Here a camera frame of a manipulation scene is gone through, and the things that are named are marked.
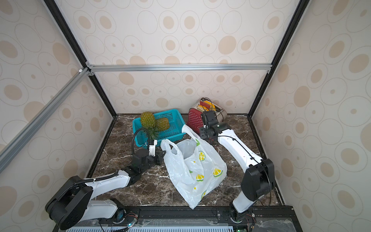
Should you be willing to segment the small pineapple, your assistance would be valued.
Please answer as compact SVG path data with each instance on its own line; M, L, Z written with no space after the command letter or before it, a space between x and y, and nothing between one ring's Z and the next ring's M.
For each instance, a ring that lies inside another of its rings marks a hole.
M170 123L167 118L156 119L155 129L157 131L166 131L170 128Z

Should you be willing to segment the left aluminium frame bar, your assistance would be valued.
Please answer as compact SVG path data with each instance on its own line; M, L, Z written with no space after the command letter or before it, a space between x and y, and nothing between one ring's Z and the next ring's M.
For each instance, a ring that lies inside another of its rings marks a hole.
M66 98L88 75L89 68L81 69L46 105L44 108L23 128L17 136L1 152L1 172L11 163L16 155L23 149L29 140L37 133L42 125L54 114Z

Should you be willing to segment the horizontal aluminium frame bar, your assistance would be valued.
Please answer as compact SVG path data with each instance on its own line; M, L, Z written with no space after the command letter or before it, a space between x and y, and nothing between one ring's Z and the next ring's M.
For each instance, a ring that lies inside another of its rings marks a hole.
M90 65L93 72L175 72L175 71L234 71L265 70L272 67L269 63L251 64L170 64L170 65Z

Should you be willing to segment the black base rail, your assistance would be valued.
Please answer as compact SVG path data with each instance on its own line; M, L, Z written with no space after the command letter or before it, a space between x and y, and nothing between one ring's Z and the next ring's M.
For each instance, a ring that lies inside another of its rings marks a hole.
M49 217L56 223L54 231L66 231L80 221L103 220L108 224L124 224L130 219L144 221L146 219L210 219L217 223L227 223L238 227L247 226L253 231L255 226L273 227L273 222L265 223L263 219L285 219L293 223L293 228L301 232L297 215L292 206L252 206L243 213L230 206L198 206L194 209L185 206L118 206L114 213L96 206L83 210L81 207L71 210L56 209L49 212Z

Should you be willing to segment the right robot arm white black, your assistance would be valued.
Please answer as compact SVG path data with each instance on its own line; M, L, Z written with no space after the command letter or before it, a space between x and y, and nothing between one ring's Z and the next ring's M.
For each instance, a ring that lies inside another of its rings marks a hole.
M215 111L201 114L203 127L199 128L204 140L216 140L236 159L244 171L242 191L230 204L230 215L234 222L243 220L251 206L275 188L274 164L255 154L236 135L226 122L219 122Z

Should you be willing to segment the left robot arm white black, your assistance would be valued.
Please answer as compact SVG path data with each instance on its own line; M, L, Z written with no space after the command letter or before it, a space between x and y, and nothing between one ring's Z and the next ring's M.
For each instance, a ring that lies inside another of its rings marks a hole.
M134 152L131 165L112 174L97 178L69 178L45 205L49 218L60 230L70 229L84 220L99 218L120 224L125 218L125 207L117 199L99 201L95 198L133 185L147 170L161 165L165 154L165 151L139 149Z

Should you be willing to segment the red toaster with toast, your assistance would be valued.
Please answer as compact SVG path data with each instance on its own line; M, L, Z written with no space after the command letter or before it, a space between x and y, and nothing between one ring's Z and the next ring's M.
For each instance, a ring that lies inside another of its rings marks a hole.
M200 134L200 128L204 126L202 113L205 111L215 111L216 118L219 122L223 122L228 116L227 111L217 105L216 102L211 101L207 97L201 98L189 109L188 121L186 123L198 135Z

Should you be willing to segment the white plastic bag lemon print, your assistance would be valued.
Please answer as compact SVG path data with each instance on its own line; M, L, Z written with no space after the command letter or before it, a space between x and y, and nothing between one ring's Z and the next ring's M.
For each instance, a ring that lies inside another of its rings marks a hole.
M214 147L189 126L184 125L182 132L190 139L177 144L164 139L160 147L165 151L164 163L171 182L189 207L194 209L226 178L227 165Z

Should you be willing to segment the teal plastic basket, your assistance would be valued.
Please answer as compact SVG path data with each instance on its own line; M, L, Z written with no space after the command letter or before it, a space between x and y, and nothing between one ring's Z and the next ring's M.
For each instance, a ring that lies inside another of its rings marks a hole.
M172 142L181 140L185 133L182 132L182 127L185 125L185 122L182 118L180 112L176 109L171 109L167 111L162 111L159 113L153 113L153 116L156 120L161 122L165 122L163 119L168 120L168 129L164 130L164 126L162 129L158 129L157 137L154 138L157 140L157 147L160 146L160 143L164 139L168 139ZM137 132L140 128L142 128L141 117L135 118L132 122L132 129L133 133ZM138 147L146 147L147 145L147 134L144 131L138 132L135 136L135 143Z

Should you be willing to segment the large pineapple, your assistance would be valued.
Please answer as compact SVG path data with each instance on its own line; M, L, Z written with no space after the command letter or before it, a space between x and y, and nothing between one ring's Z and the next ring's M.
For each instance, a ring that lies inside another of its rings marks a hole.
M156 140L158 137L158 129L156 129L156 119L151 112L143 112L141 114L141 125L147 130L147 135L150 139Z

